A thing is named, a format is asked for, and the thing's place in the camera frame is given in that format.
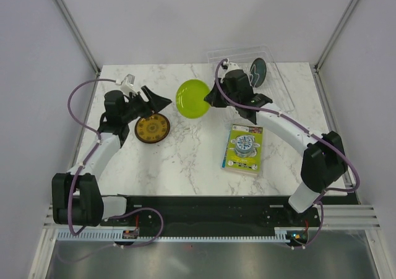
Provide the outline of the yellow brown patterned plate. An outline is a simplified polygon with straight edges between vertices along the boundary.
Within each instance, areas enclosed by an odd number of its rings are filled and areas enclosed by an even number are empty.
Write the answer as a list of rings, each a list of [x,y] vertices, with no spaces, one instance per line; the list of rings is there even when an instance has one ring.
[[[145,144],[155,144],[162,141],[170,132],[170,121],[160,113],[149,118],[140,118],[134,128],[135,136]]]

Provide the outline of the lime green plate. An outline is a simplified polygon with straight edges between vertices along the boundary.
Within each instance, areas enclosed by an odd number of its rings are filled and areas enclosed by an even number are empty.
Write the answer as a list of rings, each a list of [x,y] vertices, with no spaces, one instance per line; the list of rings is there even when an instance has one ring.
[[[180,85],[176,92],[176,108],[188,119],[202,117],[210,108],[204,98],[210,93],[208,85],[198,79],[190,79]]]

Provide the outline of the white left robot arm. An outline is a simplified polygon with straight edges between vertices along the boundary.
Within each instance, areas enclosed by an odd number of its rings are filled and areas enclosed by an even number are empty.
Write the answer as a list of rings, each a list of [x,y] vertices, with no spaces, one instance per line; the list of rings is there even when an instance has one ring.
[[[105,204],[98,180],[112,157],[122,148],[129,123],[149,118],[172,103],[146,86],[140,93],[124,94],[112,90],[104,95],[105,112],[100,117],[97,138],[81,163],[65,173],[57,173],[51,181],[53,220],[60,225],[97,226],[104,217]]]

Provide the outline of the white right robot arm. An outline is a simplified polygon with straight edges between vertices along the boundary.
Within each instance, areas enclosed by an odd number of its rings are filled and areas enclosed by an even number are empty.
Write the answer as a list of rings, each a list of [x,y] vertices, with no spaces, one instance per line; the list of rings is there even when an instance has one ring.
[[[301,156],[301,182],[283,210],[289,225],[300,224],[305,211],[325,193],[346,193],[345,187],[338,185],[348,170],[341,137],[334,131],[321,133],[303,125],[271,98],[254,92],[242,69],[228,69],[216,77],[204,100],[214,108],[233,108],[246,122],[272,132]]]

